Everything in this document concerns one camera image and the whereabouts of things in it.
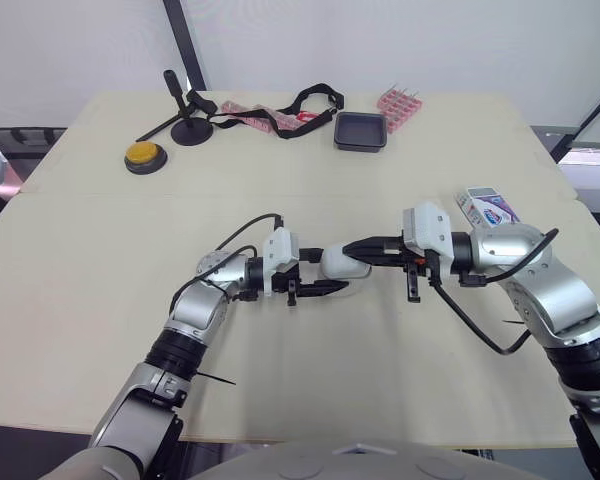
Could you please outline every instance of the small carton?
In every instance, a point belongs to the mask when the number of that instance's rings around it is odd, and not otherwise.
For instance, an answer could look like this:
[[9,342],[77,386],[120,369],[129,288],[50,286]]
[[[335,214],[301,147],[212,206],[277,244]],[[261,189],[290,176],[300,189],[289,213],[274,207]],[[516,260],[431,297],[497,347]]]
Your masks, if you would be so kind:
[[520,219],[505,199],[490,187],[471,187],[456,195],[456,202],[475,228],[489,229]]

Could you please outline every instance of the yellow button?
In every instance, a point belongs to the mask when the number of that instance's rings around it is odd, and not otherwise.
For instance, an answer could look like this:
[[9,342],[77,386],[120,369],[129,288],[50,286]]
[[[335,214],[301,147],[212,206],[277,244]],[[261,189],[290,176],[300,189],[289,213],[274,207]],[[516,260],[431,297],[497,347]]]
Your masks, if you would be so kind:
[[152,142],[137,142],[127,148],[126,157],[131,163],[148,163],[158,154],[158,146]]

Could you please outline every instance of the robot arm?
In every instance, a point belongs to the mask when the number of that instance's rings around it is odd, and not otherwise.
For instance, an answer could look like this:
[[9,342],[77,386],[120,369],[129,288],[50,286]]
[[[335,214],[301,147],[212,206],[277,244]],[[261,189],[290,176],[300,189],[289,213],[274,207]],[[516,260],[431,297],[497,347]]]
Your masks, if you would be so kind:
[[[343,256],[364,264],[401,267],[407,274],[407,299],[420,301],[418,276],[458,313],[493,350],[495,345],[442,289],[442,279],[459,276],[460,285],[484,287],[498,283],[531,335],[558,371],[560,385],[577,413],[570,419],[578,445],[595,478],[600,478],[600,307],[593,292],[552,253],[550,240],[534,227],[501,225],[474,229],[470,235],[451,232],[447,214],[432,204],[404,213],[401,237],[371,237],[340,248]],[[323,271],[338,278],[332,252]]]
[[[432,204],[405,211],[401,236],[370,237],[324,251],[299,248],[291,232],[277,227],[265,240],[262,257],[247,258],[241,254],[244,247],[233,254],[214,251],[200,261],[197,276],[174,296],[164,329],[145,361],[98,424],[91,448],[44,478],[159,478],[182,430],[173,409],[183,405],[228,304],[276,292],[287,293],[288,305],[294,306],[296,298],[345,289],[369,276],[371,265],[402,268],[411,302],[420,301],[418,277],[429,277],[461,318],[466,314],[446,295],[442,279],[458,275],[466,287],[499,283],[557,369],[578,410],[571,423],[579,446],[600,478],[600,308],[586,284],[552,255],[537,229],[515,224],[471,235],[452,233],[448,215]],[[524,266],[521,259],[527,262]],[[325,278],[302,283],[303,261],[320,263]],[[507,354],[525,339],[510,349],[493,342],[490,346]]]

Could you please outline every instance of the black handle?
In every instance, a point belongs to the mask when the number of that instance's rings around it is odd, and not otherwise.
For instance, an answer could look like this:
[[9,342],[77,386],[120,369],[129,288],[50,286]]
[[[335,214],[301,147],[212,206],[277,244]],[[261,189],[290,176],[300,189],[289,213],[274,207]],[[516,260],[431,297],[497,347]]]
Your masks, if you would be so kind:
[[180,82],[178,82],[176,73],[173,70],[165,70],[163,75],[171,95],[182,100],[182,87],[180,87]]
[[187,100],[207,115],[213,115],[218,110],[218,106],[212,100],[202,98],[194,89],[191,89],[189,93],[187,93]]

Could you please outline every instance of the black lanyard strap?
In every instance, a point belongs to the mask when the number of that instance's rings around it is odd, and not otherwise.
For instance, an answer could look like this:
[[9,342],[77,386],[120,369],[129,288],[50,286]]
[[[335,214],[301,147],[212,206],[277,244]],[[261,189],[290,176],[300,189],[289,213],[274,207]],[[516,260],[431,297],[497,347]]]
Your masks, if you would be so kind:
[[238,117],[238,118],[232,118],[230,120],[226,120],[221,123],[211,122],[213,125],[215,125],[218,128],[226,129],[226,128],[231,128],[239,123],[244,123],[242,120],[240,120],[240,118],[263,118],[263,119],[269,120],[269,122],[271,123],[271,127],[273,128],[273,130],[276,132],[276,134],[280,138],[289,139],[289,138],[301,137],[302,135],[306,135],[307,133],[312,132],[316,128],[321,127],[325,123],[329,123],[333,119],[333,115],[338,110],[342,110],[344,108],[344,95],[342,95],[339,92],[336,92],[333,88],[331,88],[326,83],[318,83],[312,87],[305,88],[304,90],[302,90],[291,105],[289,105],[286,108],[281,108],[277,111],[280,113],[283,113],[285,115],[297,115],[298,113],[300,113],[302,103],[310,95],[313,95],[314,93],[323,93],[323,94],[327,95],[327,97],[329,98],[329,103],[331,103],[333,106],[331,108],[328,108],[324,112],[322,112],[317,117],[312,118],[304,125],[301,125],[300,127],[296,128],[295,130],[285,130],[285,129],[279,128],[278,122],[276,121],[276,119],[273,118],[271,116],[271,114],[269,114],[269,112],[267,112],[266,110],[264,110],[262,108],[259,108],[257,110],[249,110],[247,112],[218,113],[218,114],[208,115],[207,119],[211,120],[212,118],[215,118],[215,117],[227,117],[227,116]]

